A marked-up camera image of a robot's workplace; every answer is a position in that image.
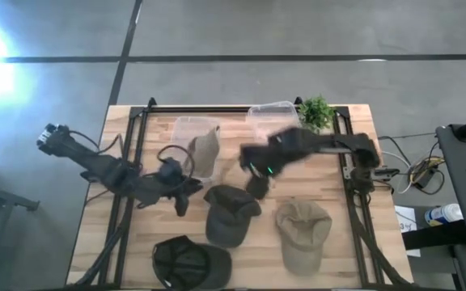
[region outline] plastic container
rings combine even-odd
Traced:
[[[289,126],[300,126],[296,108],[289,101],[256,105],[249,108],[247,121],[252,125],[256,141]]]
[[[453,221],[463,219],[460,205],[454,203],[431,209],[426,212],[426,222],[430,226],[440,226]]]
[[[220,120],[217,118],[210,117],[199,117],[199,116],[181,116],[177,118],[174,124],[174,130],[172,132],[171,143],[173,145],[182,146],[185,149],[189,148],[190,142],[195,137],[202,137],[210,133],[211,130],[216,129],[220,125]],[[217,140],[220,144],[220,128],[215,131]],[[184,161],[187,158],[187,154],[182,150],[170,149],[167,151],[167,155],[172,156],[174,159],[179,161],[181,165],[184,165]],[[208,183],[213,180],[217,174],[217,157],[214,160],[213,173],[207,177],[200,177],[198,175],[193,175],[193,178],[199,179],[202,183]],[[186,168],[183,167],[184,174],[188,175],[189,171],[186,171]]]

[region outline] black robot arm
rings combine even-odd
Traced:
[[[269,190],[269,177],[280,175],[287,164],[311,154],[351,153],[355,159],[350,173],[354,188],[360,192],[374,191],[371,173],[380,159],[374,142],[364,133],[318,135],[291,127],[271,135],[268,142],[268,145],[240,146],[240,166],[252,173],[246,190],[258,199]]]
[[[98,181],[120,196],[132,196],[142,205],[154,205],[162,196],[176,198],[178,216],[184,216],[188,197],[202,189],[201,181],[182,174],[173,158],[165,158],[158,172],[140,175],[140,168],[123,158],[100,154],[78,143],[65,125],[48,124],[37,140],[39,150],[57,157],[66,157],[86,169],[81,176],[89,182]]]

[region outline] wooden table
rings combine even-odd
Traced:
[[[369,106],[366,104],[346,106],[349,107],[354,132],[367,133],[378,146]],[[129,109],[130,106],[109,108],[102,136],[103,147],[107,146],[118,133],[125,135]],[[207,115],[220,118],[221,149],[218,159],[220,176],[214,184],[226,183],[243,188],[248,180],[248,174],[240,169],[237,162],[239,145],[253,142],[252,127],[245,122],[243,113],[149,114],[146,138],[143,143],[144,171],[157,170],[159,162],[155,155],[170,143],[174,121],[176,117],[182,115]],[[133,136],[130,160],[133,158],[137,134]],[[109,153],[120,155],[118,147]],[[156,243],[181,234],[188,235],[194,242],[207,243],[205,220],[209,206],[202,199],[207,189],[191,196],[185,217],[176,216],[173,200],[163,199],[146,209],[134,209],[125,259],[123,288],[163,287],[152,269],[151,251]],[[102,190],[104,189],[100,185],[91,186],[88,198]],[[391,193],[386,188],[377,187],[371,196],[370,209],[377,243],[393,267],[406,280],[412,281]],[[112,197],[112,194],[101,196],[85,208],[68,283],[73,283],[80,278],[102,250]],[[291,197],[316,201],[329,212],[333,219],[332,230],[324,244],[321,268],[314,276],[295,276],[283,266],[280,238],[274,225],[274,213],[283,201]],[[317,154],[303,162],[289,165],[282,175],[274,180],[269,194],[260,204],[262,215],[252,219],[243,244],[229,250],[233,259],[233,271],[228,288],[360,287],[350,220],[336,155]],[[116,253],[117,248],[111,258],[109,280],[112,280],[114,273]],[[371,259],[366,248],[365,258],[370,278],[373,278]]]

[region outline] bottle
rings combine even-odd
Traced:
[[[426,222],[430,226],[440,226],[453,221],[463,219],[460,205],[454,203],[437,207],[426,212]]]

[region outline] clear plastic bin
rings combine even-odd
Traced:
[[[210,118],[210,117],[199,117],[199,116],[181,116],[177,118],[175,124],[174,124],[174,130],[172,132],[172,139],[171,143],[173,145],[178,145],[182,146],[185,149],[189,149],[190,142],[195,138],[195,137],[202,137],[210,133],[211,130],[217,129],[218,126],[220,125],[220,120],[217,118]],[[220,128],[215,131],[216,138],[218,140],[218,143],[220,145]],[[196,175],[194,173],[193,178],[199,179],[202,181],[202,183],[208,183],[213,180],[213,178],[217,174],[217,167],[216,167],[216,162],[217,162],[217,157],[213,161],[213,170],[212,173],[208,176],[199,176],[199,174]],[[183,166],[183,172],[184,174],[188,175],[189,174],[189,167],[184,166],[184,161],[187,159],[187,154],[183,152],[182,150],[178,149],[170,149],[167,152],[167,155],[172,156],[174,159],[179,161],[181,165]]]
[[[252,125],[256,141],[289,126],[300,126],[296,108],[289,101],[256,105],[249,108],[247,121]]]

